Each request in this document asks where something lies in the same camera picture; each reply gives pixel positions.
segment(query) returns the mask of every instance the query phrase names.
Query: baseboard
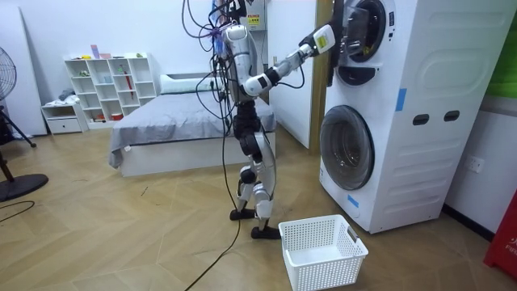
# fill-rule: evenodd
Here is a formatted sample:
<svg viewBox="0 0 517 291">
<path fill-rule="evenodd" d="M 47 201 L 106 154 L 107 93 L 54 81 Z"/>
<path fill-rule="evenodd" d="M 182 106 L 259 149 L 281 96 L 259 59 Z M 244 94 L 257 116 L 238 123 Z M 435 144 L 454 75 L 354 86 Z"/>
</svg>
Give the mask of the baseboard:
<svg viewBox="0 0 517 291">
<path fill-rule="evenodd" d="M 487 230 L 484 226 L 461 214 L 457 210 L 453 209 L 451 206 L 443 205 L 442 212 L 454 218 L 459 223 L 461 223 L 471 231 L 475 232 L 476 234 L 481 235 L 481 237 L 486 239 L 487 241 L 491 242 L 492 239 L 494 239 L 495 234 L 493 232 Z"/>
</svg>

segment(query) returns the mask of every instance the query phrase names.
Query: door frame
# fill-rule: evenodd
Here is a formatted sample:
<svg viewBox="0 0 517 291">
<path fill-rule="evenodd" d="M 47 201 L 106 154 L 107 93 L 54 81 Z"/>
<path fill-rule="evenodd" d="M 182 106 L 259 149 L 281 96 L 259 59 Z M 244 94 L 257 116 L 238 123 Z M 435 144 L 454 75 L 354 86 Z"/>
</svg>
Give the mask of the door frame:
<svg viewBox="0 0 517 291">
<path fill-rule="evenodd" d="M 328 23 L 332 16 L 332 0 L 318 0 L 316 5 L 316 28 Z M 309 153 L 320 154 L 320 130 L 325 116 L 326 84 L 329 76 L 329 53 L 314 59 L 313 89 L 310 112 Z"/>
</svg>

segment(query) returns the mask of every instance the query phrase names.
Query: power outlet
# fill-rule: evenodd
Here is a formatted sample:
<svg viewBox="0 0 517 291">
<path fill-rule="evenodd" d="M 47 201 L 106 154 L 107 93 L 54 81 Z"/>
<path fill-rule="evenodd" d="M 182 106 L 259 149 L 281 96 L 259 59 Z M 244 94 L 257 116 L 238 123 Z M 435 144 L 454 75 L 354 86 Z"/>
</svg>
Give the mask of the power outlet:
<svg viewBox="0 0 517 291">
<path fill-rule="evenodd" d="M 483 165 L 485 164 L 485 160 L 482 158 L 474 157 L 472 155 L 468 155 L 465 159 L 465 167 L 474 173 L 481 173 L 483 170 Z"/>
</svg>

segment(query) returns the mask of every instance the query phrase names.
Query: laundry basket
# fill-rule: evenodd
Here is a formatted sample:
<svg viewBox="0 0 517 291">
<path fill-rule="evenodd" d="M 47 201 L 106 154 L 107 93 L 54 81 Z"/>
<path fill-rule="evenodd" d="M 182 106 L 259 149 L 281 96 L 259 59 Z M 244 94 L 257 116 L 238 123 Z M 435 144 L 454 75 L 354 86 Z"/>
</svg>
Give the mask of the laundry basket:
<svg viewBox="0 0 517 291">
<path fill-rule="evenodd" d="M 368 249 L 341 215 L 282 222 L 279 228 L 293 290 L 355 283 Z"/>
</svg>

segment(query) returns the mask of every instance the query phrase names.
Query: wooden floor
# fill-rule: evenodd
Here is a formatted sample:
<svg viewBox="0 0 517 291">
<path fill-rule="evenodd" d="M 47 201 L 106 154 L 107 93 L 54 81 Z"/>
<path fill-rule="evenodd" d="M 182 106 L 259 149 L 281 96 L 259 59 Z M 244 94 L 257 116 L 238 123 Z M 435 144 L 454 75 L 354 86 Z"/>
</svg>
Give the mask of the wooden floor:
<svg viewBox="0 0 517 291">
<path fill-rule="evenodd" d="M 107 165 L 109 133 L 2 146 L 15 175 L 45 173 L 50 182 L 24 198 L 33 209 L 0 223 L 0 290 L 183 290 L 230 244 L 237 223 L 221 167 L 121 178 Z M 271 224 L 344 214 L 317 180 L 318 157 L 282 129 L 277 137 Z M 232 191 L 239 168 L 228 167 Z M 22 207 L 0 210 L 0 219 Z M 233 250 L 195 290 L 290 290 L 280 242 L 253 241 L 254 225 L 243 222 Z M 338 290 L 517 290 L 481 262 L 488 242 L 446 215 L 376 235 L 354 226 L 369 255 L 357 283 Z"/>
</svg>

